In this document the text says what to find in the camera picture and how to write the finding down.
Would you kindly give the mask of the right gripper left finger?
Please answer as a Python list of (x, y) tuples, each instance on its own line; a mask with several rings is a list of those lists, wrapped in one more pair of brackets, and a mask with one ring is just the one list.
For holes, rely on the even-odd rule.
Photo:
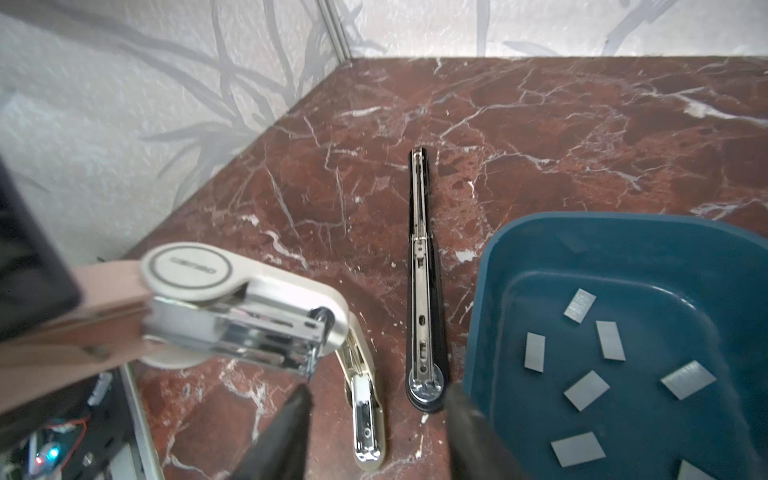
[(254, 444), (230, 479), (303, 479), (306, 470), (312, 395), (298, 385)]

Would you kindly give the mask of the black stapler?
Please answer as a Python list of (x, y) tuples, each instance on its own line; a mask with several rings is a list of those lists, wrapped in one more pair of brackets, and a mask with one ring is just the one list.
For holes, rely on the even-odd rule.
[(430, 173), (427, 151), (409, 153), (409, 294), (406, 394), (425, 413), (443, 408), (450, 382), (440, 262), (429, 215)]

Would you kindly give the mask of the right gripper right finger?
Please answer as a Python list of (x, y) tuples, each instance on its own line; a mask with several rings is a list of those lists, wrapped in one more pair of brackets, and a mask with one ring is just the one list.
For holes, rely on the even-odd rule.
[(515, 456), (459, 385), (445, 396), (451, 479), (527, 479)]

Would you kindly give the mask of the beige stapler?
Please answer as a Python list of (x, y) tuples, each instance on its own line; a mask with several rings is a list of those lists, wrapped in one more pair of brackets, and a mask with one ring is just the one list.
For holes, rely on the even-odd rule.
[(357, 317), (333, 287), (218, 247), (177, 242), (140, 260), (151, 293), (144, 337), (170, 346), (160, 368), (224, 356), (311, 378), (335, 354), (352, 410), (353, 454), (364, 471), (386, 457), (383, 397)]

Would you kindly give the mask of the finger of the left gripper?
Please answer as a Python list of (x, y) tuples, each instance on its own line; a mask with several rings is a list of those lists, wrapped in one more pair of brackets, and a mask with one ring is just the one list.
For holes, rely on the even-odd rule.
[(73, 311), (82, 295), (1, 168), (1, 340)]

